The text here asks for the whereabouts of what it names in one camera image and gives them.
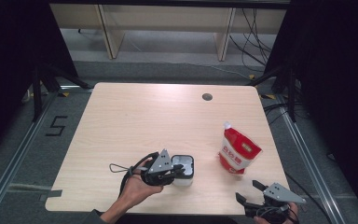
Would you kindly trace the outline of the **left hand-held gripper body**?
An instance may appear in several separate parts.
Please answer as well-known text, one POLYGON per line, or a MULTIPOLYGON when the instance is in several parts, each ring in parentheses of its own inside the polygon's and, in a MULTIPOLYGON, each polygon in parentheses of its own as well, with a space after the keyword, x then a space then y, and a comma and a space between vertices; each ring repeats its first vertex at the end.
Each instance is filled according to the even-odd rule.
POLYGON ((160 153, 151 155, 152 159, 147 161, 141 170, 141 178, 149 186, 170 185, 174 179, 167 178, 170 173, 181 173, 181 170, 172 169, 172 161, 166 149, 160 153))

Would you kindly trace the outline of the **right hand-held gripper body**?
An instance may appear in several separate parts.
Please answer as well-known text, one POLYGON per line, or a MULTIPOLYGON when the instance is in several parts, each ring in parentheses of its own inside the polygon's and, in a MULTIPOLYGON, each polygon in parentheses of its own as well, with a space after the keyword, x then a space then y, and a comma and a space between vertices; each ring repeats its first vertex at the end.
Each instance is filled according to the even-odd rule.
POLYGON ((289 218, 289 203, 305 203, 306 200, 290 189, 279 183, 273 183, 266 186, 263 193, 264 202, 262 204, 250 204, 245 207, 245 215, 247 217, 262 217, 269 223, 283 223, 289 218))

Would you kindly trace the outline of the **glass jar with black lid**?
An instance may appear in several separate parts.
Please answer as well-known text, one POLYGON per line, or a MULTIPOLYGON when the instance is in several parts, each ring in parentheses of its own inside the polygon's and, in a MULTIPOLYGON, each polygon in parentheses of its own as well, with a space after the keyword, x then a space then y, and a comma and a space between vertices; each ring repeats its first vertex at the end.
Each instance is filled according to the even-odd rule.
POLYGON ((174 155, 172 157, 172 164, 181 164, 184 172, 178 175, 172 182, 175 186, 188 187, 193 182, 194 177, 194 159, 190 155, 174 155))

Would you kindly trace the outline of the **red and white pouch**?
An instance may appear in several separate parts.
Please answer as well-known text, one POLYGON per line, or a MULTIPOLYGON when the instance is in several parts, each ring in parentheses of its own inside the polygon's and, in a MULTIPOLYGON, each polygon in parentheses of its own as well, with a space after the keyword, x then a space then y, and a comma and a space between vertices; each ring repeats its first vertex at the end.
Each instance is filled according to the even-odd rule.
POLYGON ((234 129, 229 122, 224 123, 224 137, 218 155, 222 166, 229 173, 244 174, 261 152, 261 147, 253 140, 234 129))

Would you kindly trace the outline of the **person's right hand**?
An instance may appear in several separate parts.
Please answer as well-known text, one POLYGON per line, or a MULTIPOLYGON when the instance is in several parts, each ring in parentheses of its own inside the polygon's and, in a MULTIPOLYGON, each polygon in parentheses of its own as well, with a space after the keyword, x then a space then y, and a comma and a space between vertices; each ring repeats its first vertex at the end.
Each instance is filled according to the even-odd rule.
MULTIPOLYGON (((298 224, 298 208, 295 203, 289 203, 289 218, 287 218, 283 224, 298 224)), ((267 220, 262 217, 254 217, 255 224, 270 224, 267 220)))

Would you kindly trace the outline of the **person's left hand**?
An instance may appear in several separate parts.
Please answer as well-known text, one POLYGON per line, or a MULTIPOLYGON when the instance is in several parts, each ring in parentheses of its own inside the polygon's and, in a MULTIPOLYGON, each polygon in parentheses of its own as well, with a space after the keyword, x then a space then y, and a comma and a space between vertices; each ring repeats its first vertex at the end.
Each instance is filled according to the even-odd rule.
POLYGON ((128 179, 123 195, 132 205, 136 205, 144 201, 147 197, 161 193, 162 191, 162 186, 149 186, 139 175, 133 175, 128 179))

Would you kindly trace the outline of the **person's dark sleeve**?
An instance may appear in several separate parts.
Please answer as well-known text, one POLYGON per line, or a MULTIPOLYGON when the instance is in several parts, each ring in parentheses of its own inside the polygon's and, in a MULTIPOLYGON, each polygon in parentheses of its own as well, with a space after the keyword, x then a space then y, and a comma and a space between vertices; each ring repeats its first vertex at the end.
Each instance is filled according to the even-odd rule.
POLYGON ((101 215, 103 212, 100 212, 96 209, 93 209, 87 214, 87 216, 82 220, 81 224, 107 224, 102 218, 101 215))

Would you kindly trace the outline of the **black metal stand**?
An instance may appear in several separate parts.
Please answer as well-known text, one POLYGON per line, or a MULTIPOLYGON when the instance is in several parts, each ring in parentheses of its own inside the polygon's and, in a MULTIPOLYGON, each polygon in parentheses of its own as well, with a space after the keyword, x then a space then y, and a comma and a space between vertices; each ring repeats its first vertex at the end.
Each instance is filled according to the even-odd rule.
POLYGON ((48 92, 58 92, 61 89, 56 77, 63 77, 66 80, 76 84, 82 89, 89 90, 91 85, 82 81, 77 75, 71 75, 64 72, 60 68, 40 63, 34 68, 33 71, 33 90, 34 90, 34 118, 33 121, 37 121, 42 114, 42 92, 41 85, 44 84, 48 92))
POLYGON ((292 122, 296 122, 295 117, 295 98, 296 98, 296 75, 294 71, 287 65, 279 65, 276 68, 264 72, 264 74, 256 79, 253 79, 249 86, 255 87, 258 84, 275 77, 275 81, 272 84, 271 90, 274 93, 283 93, 287 90, 288 101, 288 114, 292 122))

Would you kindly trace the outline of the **dark grey tape strip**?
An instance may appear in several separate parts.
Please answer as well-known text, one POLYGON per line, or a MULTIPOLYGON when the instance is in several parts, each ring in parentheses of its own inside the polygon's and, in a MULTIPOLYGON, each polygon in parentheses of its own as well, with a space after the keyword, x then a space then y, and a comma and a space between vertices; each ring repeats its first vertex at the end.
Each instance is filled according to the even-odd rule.
POLYGON ((40 202, 45 202, 48 198, 54 198, 54 197, 61 197, 62 196, 62 190, 50 190, 46 194, 41 194, 39 197, 40 202))

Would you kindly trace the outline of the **dark curtain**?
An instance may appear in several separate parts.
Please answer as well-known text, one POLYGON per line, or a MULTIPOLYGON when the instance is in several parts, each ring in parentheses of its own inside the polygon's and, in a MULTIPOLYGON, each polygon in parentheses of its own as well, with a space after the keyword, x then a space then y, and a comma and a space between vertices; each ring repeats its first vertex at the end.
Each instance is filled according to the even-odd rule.
POLYGON ((43 65, 77 75, 49 1, 0 0, 0 138, 43 65))
POLYGON ((325 143, 358 198, 358 0, 289 0, 266 68, 294 72, 325 143))

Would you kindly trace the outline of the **beige wooden desk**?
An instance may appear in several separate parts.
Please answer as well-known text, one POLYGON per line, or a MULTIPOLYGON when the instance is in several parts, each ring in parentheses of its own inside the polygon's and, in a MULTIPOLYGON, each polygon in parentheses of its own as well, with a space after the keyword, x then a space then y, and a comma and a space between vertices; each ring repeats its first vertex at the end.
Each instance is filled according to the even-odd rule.
POLYGON ((96 29, 103 33, 107 55, 115 59, 129 30, 212 33, 217 59, 224 61, 228 36, 248 33, 244 19, 260 34, 276 35, 284 9, 235 7, 154 7, 51 3, 56 22, 66 29, 96 29))

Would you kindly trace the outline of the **metal floor rail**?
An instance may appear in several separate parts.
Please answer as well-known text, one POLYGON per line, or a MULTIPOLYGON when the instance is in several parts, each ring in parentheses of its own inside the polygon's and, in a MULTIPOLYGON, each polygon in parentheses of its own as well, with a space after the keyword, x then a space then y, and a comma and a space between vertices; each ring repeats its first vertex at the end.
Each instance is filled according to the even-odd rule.
POLYGON ((304 165, 310 175, 310 179, 322 201, 325 212, 330 218, 332 224, 346 224, 345 218, 339 210, 337 201, 334 198, 330 188, 327 186, 314 158, 310 154, 310 150, 304 140, 304 137, 300 133, 295 122, 292 121, 292 117, 289 115, 289 109, 281 108, 284 122, 292 135, 292 138, 296 144, 298 153, 304 162, 304 165))
POLYGON ((77 224, 85 212, 51 212, 41 194, 52 189, 90 92, 70 88, 68 97, 44 93, 41 116, 34 102, 21 104, 0 139, 0 224, 77 224))

